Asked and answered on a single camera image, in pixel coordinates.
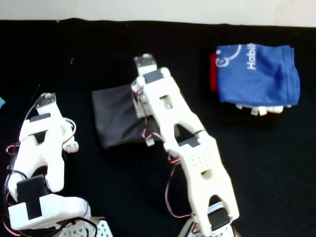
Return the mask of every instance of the blue fabric pouch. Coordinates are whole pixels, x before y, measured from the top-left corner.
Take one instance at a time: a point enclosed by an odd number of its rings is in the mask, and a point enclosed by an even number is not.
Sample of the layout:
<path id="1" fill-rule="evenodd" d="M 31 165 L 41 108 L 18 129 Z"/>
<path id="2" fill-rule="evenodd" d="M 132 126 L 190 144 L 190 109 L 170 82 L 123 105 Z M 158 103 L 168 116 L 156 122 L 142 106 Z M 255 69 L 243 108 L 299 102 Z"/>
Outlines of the blue fabric pouch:
<path id="1" fill-rule="evenodd" d="M 294 49 L 238 44 L 216 48 L 220 102 L 249 106 L 296 105 L 300 82 Z"/>

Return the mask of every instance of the cable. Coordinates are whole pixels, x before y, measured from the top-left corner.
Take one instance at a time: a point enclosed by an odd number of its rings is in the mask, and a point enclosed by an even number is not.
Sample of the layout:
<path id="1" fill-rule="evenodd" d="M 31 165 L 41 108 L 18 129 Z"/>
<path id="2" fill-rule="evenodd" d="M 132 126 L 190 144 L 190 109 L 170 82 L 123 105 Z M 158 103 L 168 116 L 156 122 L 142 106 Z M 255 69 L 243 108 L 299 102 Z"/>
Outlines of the cable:
<path id="1" fill-rule="evenodd" d="M 25 173 L 23 173 L 23 172 L 21 172 L 19 170 L 11 169 L 10 171 L 11 171 L 11 173 L 17 173 L 17 174 L 22 175 L 25 179 L 28 178 Z"/>
<path id="2" fill-rule="evenodd" d="M 171 216 L 175 217 L 175 218 L 185 218 L 185 217 L 190 217 L 192 214 L 186 214 L 186 215 L 182 215 L 182 216 L 179 216 L 179 215 L 176 215 L 174 214 L 174 212 L 172 211 L 171 209 L 171 206 L 170 206 L 170 203 L 169 203 L 169 199 L 168 199 L 168 193 L 169 193 L 169 185 L 170 185 L 170 181 L 173 177 L 173 174 L 174 174 L 174 171 L 176 169 L 176 167 L 179 165 L 180 163 L 175 163 L 174 166 L 172 167 L 172 171 L 170 173 L 170 176 L 169 176 L 169 180 L 167 182 L 167 186 L 166 186 L 166 190 L 164 192 L 164 200 L 165 200 L 165 203 L 166 203 L 166 206 L 167 206 L 167 209 L 169 211 L 169 213 L 171 214 Z"/>
<path id="3" fill-rule="evenodd" d="M 81 221 L 85 221 L 87 222 L 88 224 L 92 225 L 95 229 L 95 233 L 94 233 L 94 237 L 97 237 L 97 234 L 98 234 L 98 227 L 96 224 L 94 224 L 92 221 L 88 220 L 88 219 L 85 219 L 85 218 L 82 218 L 82 217 L 75 217 L 75 218 L 71 218 L 71 219 L 68 219 L 66 220 L 58 229 L 56 229 L 55 231 L 53 231 L 52 233 L 48 234 L 48 235 L 45 235 L 45 236 L 42 236 L 42 237 L 52 237 L 56 234 L 58 234 L 59 232 L 61 232 L 61 230 L 63 228 L 65 228 L 68 224 L 72 223 L 72 224 L 75 224 L 75 221 L 76 220 L 81 220 Z M 28 237 L 28 235 L 22 233 L 20 231 L 21 235 L 22 236 L 25 236 L 25 237 Z"/>
<path id="4" fill-rule="evenodd" d="M 179 159 L 179 157 L 175 157 L 175 159 L 171 159 L 171 155 L 170 155 L 170 153 L 168 153 L 168 161 L 169 161 L 171 164 L 175 164 L 175 163 L 180 162 L 180 159 Z"/>
<path id="5" fill-rule="evenodd" d="M 6 223 L 5 223 L 5 214 L 2 215 L 2 223 L 4 228 L 12 235 L 14 236 L 21 236 L 18 232 L 14 231 L 13 229 L 11 229 Z"/>
<path id="6" fill-rule="evenodd" d="M 72 132 L 71 136 L 70 136 L 68 139 L 66 139 L 65 141 L 63 141 L 63 145 L 64 145 L 66 142 L 68 142 L 68 141 L 75 135 L 76 129 L 77 129 L 76 123 L 75 123 L 73 120 L 71 120 L 70 118 L 64 118 L 64 119 L 65 119 L 65 121 L 67 121 L 68 123 L 71 123 L 74 128 L 73 128 L 73 132 Z"/>
<path id="7" fill-rule="evenodd" d="M 40 87 L 40 84 L 36 87 L 36 89 L 35 89 L 35 91 L 34 91 L 32 97 L 31 97 L 31 99 L 30 99 L 30 101 L 29 101 L 28 107 L 30 107 L 32 101 L 34 100 L 35 95 L 36 95 L 36 93 L 37 93 L 39 87 Z M 36 106 L 37 101 L 38 101 L 42 96 L 44 96 L 44 95 L 45 95 L 45 94 L 42 94 L 42 95 L 34 102 L 34 104 L 28 109 L 28 111 L 26 112 L 26 115 L 25 115 L 23 121 L 25 121 L 25 120 L 27 119 L 27 117 L 29 116 L 29 114 L 31 113 L 31 111 L 32 111 L 32 110 L 34 109 L 34 107 Z M 17 144 L 18 142 L 19 142 L 19 134 L 17 135 L 15 144 Z M 22 173 L 22 172 L 20 172 L 20 171 L 18 171 L 18 170 L 14 170 L 14 169 L 13 169 L 14 163 L 15 163 L 15 160 L 16 160 L 16 157 L 17 157 L 17 156 L 14 156 L 15 151 L 16 151 L 16 146 L 13 147 L 13 152 L 11 153 L 10 163 L 9 163 L 9 166 L 7 167 L 7 170 L 9 171 L 9 173 L 8 173 L 7 176 L 6 176 L 5 182 L 4 182 L 4 185 L 3 185 L 3 208 L 4 208 L 4 214 L 5 214 L 5 216 L 6 216 L 7 218 L 9 217 L 9 213 L 8 213 L 8 207 L 7 207 L 7 201 L 6 201 L 6 193 L 7 193 L 7 191 L 8 191 L 8 187 L 7 187 L 7 186 L 8 186 L 8 182 L 9 182 L 9 179 L 10 179 L 10 177 L 11 177 L 11 174 L 12 174 L 12 172 L 15 172 L 15 173 L 19 173 L 19 174 L 22 175 L 23 177 L 26 177 L 26 178 L 27 178 L 27 176 L 26 176 L 24 173 Z"/>
<path id="8" fill-rule="evenodd" d="M 193 225 L 193 228 L 192 228 L 192 234 L 194 234 L 194 235 L 200 232 L 199 229 L 195 230 L 196 227 L 197 227 L 197 223 L 194 222 L 194 225 Z"/>
<path id="9" fill-rule="evenodd" d="M 7 145 L 6 146 L 6 148 L 5 148 L 5 152 L 8 154 L 8 155 L 17 155 L 17 153 L 11 153 L 11 152 L 9 152 L 9 149 L 11 148 L 11 147 L 19 147 L 20 146 L 20 143 L 12 143 L 12 144 L 9 144 L 9 145 Z"/>
<path id="10" fill-rule="evenodd" d="M 148 136 L 146 136 L 146 130 L 148 128 L 148 118 L 147 118 L 147 114 L 146 114 L 146 110 L 145 110 L 145 106 L 144 106 L 144 102 L 143 100 L 141 99 L 141 95 L 143 95 L 143 89 L 139 89 L 137 92 L 134 92 L 135 96 L 137 97 L 137 100 L 141 103 L 142 107 L 143 107 L 143 111 L 144 111 L 144 114 L 145 114 L 145 128 L 143 129 L 143 132 L 142 132 L 142 137 L 145 139 L 145 140 L 148 140 L 150 139 L 152 136 L 156 136 L 158 139 L 160 139 L 161 141 L 164 142 L 164 139 L 156 132 L 152 132 L 151 134 L 149 134 Z"/>

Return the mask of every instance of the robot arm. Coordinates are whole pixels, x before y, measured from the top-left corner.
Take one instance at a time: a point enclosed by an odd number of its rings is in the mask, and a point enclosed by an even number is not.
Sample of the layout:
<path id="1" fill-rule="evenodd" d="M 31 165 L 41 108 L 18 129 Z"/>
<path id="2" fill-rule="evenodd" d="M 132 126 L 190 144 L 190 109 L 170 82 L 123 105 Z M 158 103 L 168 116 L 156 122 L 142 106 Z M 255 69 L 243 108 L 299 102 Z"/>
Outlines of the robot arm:
<path id="1" fill-rule="evenodd" d="M 230 223 L 238 218 L 239 212 L 215 139 L 208 135 L 190 110 L 167 68 L 157 69 L 149 54 L 136 57 L 135 63 L 139 77 L 133 82 L 132 90 L 137 95 L 134 97 L 137 116 L 153 115 L 160 127 L 164 149 L 180 159 L 187 179 L 193 220 L 203 236 L 225 233 L 224 236 L 233 237 Z M 176 125 L 189 131 L 191 138 L 178 143 L 174 135 Z M 215 196 L 220 201 L 210 205 Z"/>
<path id="2" fill-rule="evenodd" d="M 34 107 L 38 115 L 23 122 L 19 152 L 7 183 L 9 193 L 17 202 L 8 208 L 11 228 L 17 231 L 58 229 L 62 226 L 61 222 L 70 219 L 90 220 L 90 207 L 86 200 L 55 194 L 64 188 L 62 150 L 73 153 L 79 149 L 74 138 L 76 125 L 71 119 L 62 117 L 54 93 L 42 95 Z M 32 176 L 41 166 L 47 166 L 47 174 Z M 64 231 L 69 231 L 69 228 L 77 228 L 77 233 L 79 230 L 89 230 L 84 231 L 82 236 L 96 234 L 94 227 L 84 221 L 78 221 Z"/>

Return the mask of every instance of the white plastic part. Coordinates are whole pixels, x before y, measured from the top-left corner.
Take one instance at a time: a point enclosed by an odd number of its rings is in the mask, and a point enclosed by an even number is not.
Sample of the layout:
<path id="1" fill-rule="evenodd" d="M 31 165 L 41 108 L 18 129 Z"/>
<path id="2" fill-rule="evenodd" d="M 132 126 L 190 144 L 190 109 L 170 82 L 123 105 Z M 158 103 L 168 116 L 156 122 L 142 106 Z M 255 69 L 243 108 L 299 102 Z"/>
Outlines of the white plastic part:
<path id="1" fill-rule="evenodd" d="M 79 144 L 77 141 L 73 141 L 73 142 L 68 142 L 64 149 L 68 152 L 68 153 L 76 153 L 79 150 Z"/>
<path id="2" fill-rule="evenodd" d="M 105 220 L 94 220 L 91 218 L 97 227 L 97 237 L 113 237 L 110 227 Z M 95 228 L 84 221 L 78 221 L 75 225 L 64 228 L 59 237 L 94 237 Z"/>
<path id="3" fill-rule="evenodd" d="M 145 139 L 145 142 L 148 147 L 151 147 L 155 144 L 155 141 L 153 138 Z"/>
<path id="4" fill-rule="evenodd" d="M 190 110 L 180 93 L 180 89 L 167 68 L 160 70 L 162 79 L 144 84 L 143 77 L 136 83 L 142 87 L 143 102 L 147 115 L 153 115 L 160 127 L 160 135 L 165 141 L 166 152 L 179 157 L 188 184 L 188 198 L 194 213 L 194 221 L 199 224 L 204 236 L 212 236 L 212 226 L 208 219 L 210 198 L 217 195 L 224 204 L 231 221 L 239 217 L 238 206 L 231 180 L 222 165 L 216 141 L 205 131 L 198 117 Z M 171 108 L 166 108 L 166 100 Z M 174 126 L 181 125 L 197 137 L 195 147 L 179 146 L 174 135 Z"/>
<path id="5" fill-rule="evenodd" d="M 72 128 L 61 115 L 56 102 L 37 108 L 39 115 L 50 113 L 50 117 L 30 122 L 23 122 L 19 141 L 20 148 L 13 169 L 19 170 L 31 177 L 41 166 L 47 165 L 47 184 L 52 192 L 59 192 L 64 188 L 64 161 L 62 159 L 62 143 L 72 135 Z M 44 142 L 38 144 L 33 134 L 45 132 Z M 67 143 L 73 144 L 72 137 Z M 11 196 L 17 201 L 16 184 L 24 178 L 13 173 L 8 181 Z"/>
<path id="6" fill-rule="evenodd" d="M 62 117 L 56 101 L 46 105 L 37 106 L 39 115 L 49 113 L 50 116 L 35 121 L 27 119 L 23 122 L 20 131 L 20 148 L 13 169 L 23 172 L 28 178 L 41 166 L 47 166 L 45 176 L 48 188 L 53 192 L 64 188 L 64 161 L 62 158 L 62 146 L 68 152 L 76 152 L 78 143 L 73 137 L 71 124 Z M 38 143 L 36 133 L 44 132 L 44 140 Z M 11 196 L 17 201 L 17 183 L 24 177 L 18 173 L 12 173 L 8 181 L 8 189 Z M 26 204 L 19 203 L 8 208 L 11 227 L 14 230 L 41 229 L 58 227 L 57 222 L 75 217 L 90 218 L 88 203 L 79 197 L 62 197 L 49 194 L 39 198 L 41 216 L 29 220 Z"/>
<path id="7" fill-rule="evenodd" d="M 25 202 L 8 208 L 14 230 L 58 227 L 57 222 L 75 217 L 91 217 L 88 203 L 79 197 L 49 194 L 39 198 L 42 216 L 29 220 Z"/>
<path id="8" fill-rule="evenodd" d="M 263 116 L 263 115 L 266 115 L 267 112 L 281 114 L 284 108 L 284 106 L 247 106 L 247 105 L 239 105 L 239 104 L 236 104 L 236 107 L 240 110 L 244 107 L 250 108 L 251 114 L 254 116 L 257 116 L 257 115 Z"/>
<path id="9" fill-rule="evenodd" d="M 152 55 L 145 53 L 145 54 L 143 54 L 142 58 L 152 58 Z M 157 70 L 156 62 L 154 62 L 150 65 L 146 65 L 146 66 L 143 66 L 140 64 L 136 65 L 136 66 L 137 66 L 138 75 L 140 75 L 140 76 Z"/>

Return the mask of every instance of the black surface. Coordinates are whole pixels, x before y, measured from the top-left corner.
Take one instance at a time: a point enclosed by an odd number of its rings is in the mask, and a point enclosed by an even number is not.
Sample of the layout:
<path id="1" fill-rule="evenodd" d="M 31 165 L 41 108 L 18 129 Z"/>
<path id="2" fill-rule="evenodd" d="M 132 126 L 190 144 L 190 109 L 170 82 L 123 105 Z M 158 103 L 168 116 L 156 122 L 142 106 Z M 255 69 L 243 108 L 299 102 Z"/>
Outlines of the black surface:
<path id="1" fill-rule="evenodd" d="M 86 198 L 94 216 L 107 217 L 115 237 L 176 237 L 185 220 L 172 218 L 165 207 L 171 167 L 162 146 L 129 144 L 104 152 L 94 127 L 91 91 L 131 83 L 137 75 L 134 56 L 147 52 L 170 69 L 217 139 L 239 206 L 235 226 L 243 236 L 315 236 L 315 29 L 79 20 L 1 21 L 0 29 L 0 96 L 6 101 L 0 109 L 2 180 L 9 162 L 4 148 L 15 142 L 25 98 L 41 83 L 39 94 L 55 91 L 62 115 L 77 123 L 80 149 L 67 160 L 62 194 Z M 248 42 L 295 48 L 298 106 L 255 118 L 208 92 L 214 47 Z M 189 213 L 181 169 L 170 188 L 174 211 Z"/>
<path id="2" fill-rule="evenodd" d="M 148 83 L 154 82 L 156 80 L 162 79 L 163 78 L 163 74 L 161 73 L 160 70 L 156 70 L 156 71 L 153 71 L 153 72 L 150 72 L 150 73 L 146 73 L 144 75 L 144 78 L 145 78 L 145 82 L 148 84 Z"/>
<path id="3" fill-rule="evenodd" d="M 29 220 L 42 216 L 40 197 L 49 194 L 44 175 L 37 175 L 16 184 L 18 202 L 25 202 Z"/>
<path id="4" fill-rule="evenodd" d="M 225 208 L 219 208 L 216 211 L 209 213 L 208 220 L 212 225 L 212 230 L 214 231 L 231 221 Z"/>
<path id="5" fill-rule="evenodd" d="M 43 115 L 35 115 L 33 117 L 30 117 L 30 122 L 39 121 L 39 120 L 46 119 L 46 118 L 49 118 L 49 117 L 50 117 L 50 113 L 46 113 L 46 114 L 43 114 Z"/>

